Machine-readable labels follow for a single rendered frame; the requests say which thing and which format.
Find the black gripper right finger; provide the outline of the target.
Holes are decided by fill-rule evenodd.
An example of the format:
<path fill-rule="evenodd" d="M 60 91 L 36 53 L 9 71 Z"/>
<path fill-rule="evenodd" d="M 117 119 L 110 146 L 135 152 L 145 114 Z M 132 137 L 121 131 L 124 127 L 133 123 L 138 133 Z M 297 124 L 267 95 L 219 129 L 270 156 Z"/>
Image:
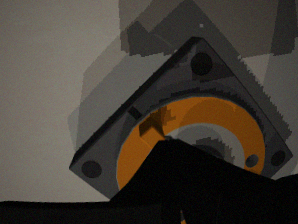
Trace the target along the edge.
<path fill-rule="evenodd" d="M 298 173 L 271 180 L 169 140 L 185 224 L 298 224 Z"/>

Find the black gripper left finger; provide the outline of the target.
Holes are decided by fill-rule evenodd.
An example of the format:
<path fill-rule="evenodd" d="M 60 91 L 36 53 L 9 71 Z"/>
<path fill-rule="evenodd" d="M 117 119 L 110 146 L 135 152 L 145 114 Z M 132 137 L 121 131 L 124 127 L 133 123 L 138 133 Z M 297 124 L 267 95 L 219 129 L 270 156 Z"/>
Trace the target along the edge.
<path fill-rule="evenodd" d="M 181 224 L 169 140 L 158 141 L 110 201 L 0 201 L 0 224 Z"/>

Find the orange round plate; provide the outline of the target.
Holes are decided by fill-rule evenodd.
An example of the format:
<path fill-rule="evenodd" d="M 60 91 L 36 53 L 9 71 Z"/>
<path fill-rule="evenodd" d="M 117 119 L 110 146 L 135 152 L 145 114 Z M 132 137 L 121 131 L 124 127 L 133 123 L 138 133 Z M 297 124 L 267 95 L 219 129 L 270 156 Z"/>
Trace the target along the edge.
<path fill-rule="evenodd" d="M 213 93 L 185 93 L 154 105 L 130 127 L 117 153 L 120 190 L 165 136 L 216 148 L 226 163 L 261 175 L 266 147 L 257 121 L 242 105 Z M 254 155 L 250 163 L 247 157 Z"/>

